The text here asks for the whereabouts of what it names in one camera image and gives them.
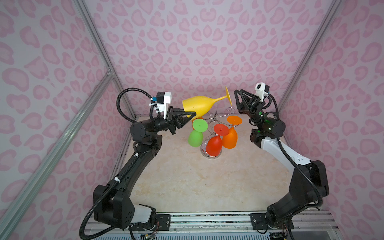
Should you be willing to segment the yellow plastic wine glass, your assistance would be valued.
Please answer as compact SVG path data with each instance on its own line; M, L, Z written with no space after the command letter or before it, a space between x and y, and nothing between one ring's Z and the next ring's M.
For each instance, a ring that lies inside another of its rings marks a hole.
M196 96L196 97L183 100L182 104L183 104L184 111L195 112L196 115L193 117L193 120L194 120L208 113L209 110L213 107L213 105L218 101L228 99L230 105L232 105L231 96L227 87L225 87L225 91L226 91L226 95L217 99L212 99L205 96Z

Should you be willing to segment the red plastic wine glass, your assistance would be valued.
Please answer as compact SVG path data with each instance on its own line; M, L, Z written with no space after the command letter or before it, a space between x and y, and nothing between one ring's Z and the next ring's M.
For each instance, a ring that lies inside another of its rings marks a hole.
M209 156L217 157L222 151L222 137L229 134L229 128L223 124L216 124L214 126L214 133L215 136L209 139L207 143L206 153Z

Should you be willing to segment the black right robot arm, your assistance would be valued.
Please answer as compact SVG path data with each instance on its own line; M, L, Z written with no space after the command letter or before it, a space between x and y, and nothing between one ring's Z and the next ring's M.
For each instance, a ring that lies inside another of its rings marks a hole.
M270 104L277 104L272 95L259 97L245 90L236 90L234 94L238 112L247 115L254 126L250 141L292 173L288 193L268 206L264 219L267 230L286 227L290 233L295 215L310 208L320 208L329 195L326 166L320 160L302 156L282 142L286 124L280 119L279 111L264 111Z

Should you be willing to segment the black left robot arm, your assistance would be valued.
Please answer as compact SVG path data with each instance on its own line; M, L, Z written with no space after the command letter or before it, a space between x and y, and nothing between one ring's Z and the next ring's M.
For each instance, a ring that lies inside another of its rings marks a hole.
M108 225L107 232L125 230L135 224L152 229L156 221L156 209L145 205L134 205L130 199L134 185L140 175L155 158L162 147L163 137L159 133L176 133L196 117L196 112L169 107L166 117L133 123L130 133L134 140L134 153L120 172L106 185L94 190L94 205L91 214L95 221Z

